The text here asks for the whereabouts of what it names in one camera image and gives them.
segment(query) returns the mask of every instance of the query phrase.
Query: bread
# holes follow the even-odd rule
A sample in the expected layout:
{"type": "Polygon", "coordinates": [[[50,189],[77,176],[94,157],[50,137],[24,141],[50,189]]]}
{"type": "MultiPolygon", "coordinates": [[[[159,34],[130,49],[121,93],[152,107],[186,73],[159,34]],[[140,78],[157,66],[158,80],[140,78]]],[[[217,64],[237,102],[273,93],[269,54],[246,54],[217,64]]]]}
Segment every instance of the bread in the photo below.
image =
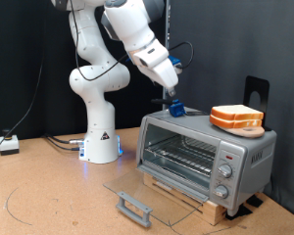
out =
{"type": "Polygon", "coordinates": [[[224,120],[251,120],[263,119],[264,113],[243,105],[232,105],[213,107],[212,116],[224,120]]]}
{"type": "Polygon", "coordinates": [[[262,121],[260,119],[247,119],[247,120],[225,120],[213,115],[210,115],[210,122],[214,125],[223,127],[223,128],[243,128],[243,127],[252,127],[252,126],[261,126],[262,121]]]}

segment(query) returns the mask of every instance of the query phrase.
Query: wooden block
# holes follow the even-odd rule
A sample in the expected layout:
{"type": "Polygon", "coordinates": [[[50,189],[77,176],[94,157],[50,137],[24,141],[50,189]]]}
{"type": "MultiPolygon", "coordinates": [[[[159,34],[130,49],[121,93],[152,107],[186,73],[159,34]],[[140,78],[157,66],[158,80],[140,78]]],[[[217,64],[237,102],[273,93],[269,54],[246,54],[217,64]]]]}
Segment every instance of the wooden block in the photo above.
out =
{"type": "Polygon", "coordinates": [[[212,225],[218,224],[225,217],[226,208],[210,201],[202,203],[147,173],[144,173],[144,184],[190,211],[197,209],[194,214],[212,225]]]}

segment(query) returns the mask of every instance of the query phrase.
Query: wooden table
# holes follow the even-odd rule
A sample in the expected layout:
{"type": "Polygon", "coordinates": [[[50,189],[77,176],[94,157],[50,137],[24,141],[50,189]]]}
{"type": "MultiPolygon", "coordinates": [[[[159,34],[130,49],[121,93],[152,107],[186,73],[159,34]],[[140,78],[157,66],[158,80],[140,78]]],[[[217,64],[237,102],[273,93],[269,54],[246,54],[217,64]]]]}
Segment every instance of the wooden table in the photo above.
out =
{"type": "MultiPolygon", "coordinates": [[[[3,234],[294,234],[294,215],[261,194],[252,214],[212,226],[191,214],[168,227],[151,217],[144,228],[116,209],[103,184],[136,168],[138,128],[118,130],[124,154],[111,164],[81,162],[76,152],[45,139],[20,141],[21,153],[0,156],[0,235],[3,234]]],[[[62,139],[82,137],[62,136],[62,139]]]]}

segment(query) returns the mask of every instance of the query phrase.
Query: cable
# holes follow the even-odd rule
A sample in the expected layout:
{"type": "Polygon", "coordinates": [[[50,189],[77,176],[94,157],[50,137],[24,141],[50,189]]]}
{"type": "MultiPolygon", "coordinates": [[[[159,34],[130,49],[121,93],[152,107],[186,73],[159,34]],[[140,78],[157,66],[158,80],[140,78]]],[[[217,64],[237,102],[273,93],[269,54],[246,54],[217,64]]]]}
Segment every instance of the cable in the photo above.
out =
{"type": "Polygon", "coordinates": [[[189,67],[190,64],[193,62],[193,58],[194,58],[194,53],[195,53],[195,51],[194,51],[194,47],[193,47],[193,45],[192,45],[190,42],[188,42],[188,41],[184,41],[184,42],[179,43],[178,45],[176,45],[176,46],[170,48],[169,51],[174,50],[174,49],[176,49],[177,47],[180,47],[181,45],[189,45],[190,48],[191,48],[191,50],[192,50],[192,55],[191,55],[191,57],[190,57],[190,60],[189,60],[188,64],[187,64],[186,66],[184,66],[184,67],[176,66],[177,68],[184,70],[184,69],[186,69],[187,67],[189,67]]]}
{"type": "Polygon", "coordinates": [[[44,136],[49,137],[49,138],[51,138],[51,139],[53,139],[53,140],[55,140],[55,141],[57,141],[59,143],[62,143],[62,144],[70,144],[70,141],[57,139],[56,137],[54,137],[54,136],[52,136],[52,135],[50,135],[48,133],[45,133],[44,136]]]}
{"type": "Polygon", "coordinates": [[[106,74],[108,71],[110,71],[111,69],[113,69],[121,60],[123,60],[125,57],[127,57],[127,54],[123,55],[112,67],[110,67],[108,70],[106,70],[105,72],[101,73],[100,75],[94,77],[94,78],[86,78],[84,76],[84,74],[81,72],[80,68],[79,68],[79,64],[78,64],[78,54],[77,54],[77,48],[78,48],[78,40],[79,40],[79,36],[78,36],[78,29],[77,29],[77,23],[76,23],[76,18],[75,18],[75,12],[74,12],[74,7],[73,7],[73,3],[72,0],[71,1],[71,6],[72,6],[72,13],[73,13],[73,19],[74,19],[74,24],[75,24],[75,29],[76,29],[76,47],[75,47],[75,60],[76,60],[76,66],[77,69],[80,73],[80,75],[87,81],[93,81],[96,80],[97,78],[99,78],[100,76],[106,74]]]}
{"type": "Polygon", "coordinates": [[[43,29],[43,36],[42,36],[42,41],[43,41],[43,46],[42,46],[42,58],[41,58],[41,63],[40,63],[40,70],[39,70],[39,76],[38,76],[38,80],[37,80],[37,84],[36,84],[36,89],[35,89],[35,93],[33,94],[33,97],[32,97],[32,100],[31,100],[31,103],[30,103],[30,106],[27,110],[27,112],[25,113],[25,115],[22,117],[22,119],[3,137],[3,139],[1,140],[0,142],[0,145],[2,144],[3,141],[6,140],[7,136],[9,136],[12,131],[15,130],[15,128],[18,127],[18,125],[27,117],[27,115],[29,114],[31,108],[32,108],[32,105],[35,101],[35,98],[36,98],[36,95],[37,95],[37,91],[38,91],[38,87],[39,87],[39,84],[40,84],[40,78],[41,78],[41,74],[42,74],[42,68],[43,68],[43,61],[45,59],[45,35],[46,35],[46,25],[47,25],[47,15],[48,15],[48,9],[49,9],[49,2],[47,1],[47,7],[46,7],[46,14],[45,14],[45,19],[44,19],[44,29],[43,29]]]}
{"type": "Polygon", "coordinates": [[[57,146],[58,148],[60,149],[63,149],[63,150],[69,150],[69,151],[79,151],[79,148],[71,148],[71,149],[68,149],[68,148],[64,148],[58,144],[56,144],[55,142],[53,142],[51,139],[49,139],[48,137],[46,137],[47,140],[49,140],[51,143],[53,143],[55,146],[57,146]]]}

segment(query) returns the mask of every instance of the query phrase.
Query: control knob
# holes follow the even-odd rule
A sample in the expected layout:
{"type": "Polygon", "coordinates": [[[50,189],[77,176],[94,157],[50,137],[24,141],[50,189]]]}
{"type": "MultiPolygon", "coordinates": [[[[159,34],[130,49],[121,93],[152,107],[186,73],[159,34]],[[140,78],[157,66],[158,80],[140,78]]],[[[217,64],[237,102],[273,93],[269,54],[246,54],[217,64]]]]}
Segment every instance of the control knob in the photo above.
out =
{"type": "Polygon", "coordinates": [[[219,166],[218,171],[224,178],[228,178],[232,175],[232,169],[228,164],[219,166]]]}
{"type": "Polygon", "coordinates": [[[225,199],[228,196],[228,191],[227,188],[225,188],[223,185],[220,185],[215,189],[214,194],[225,199]]]}

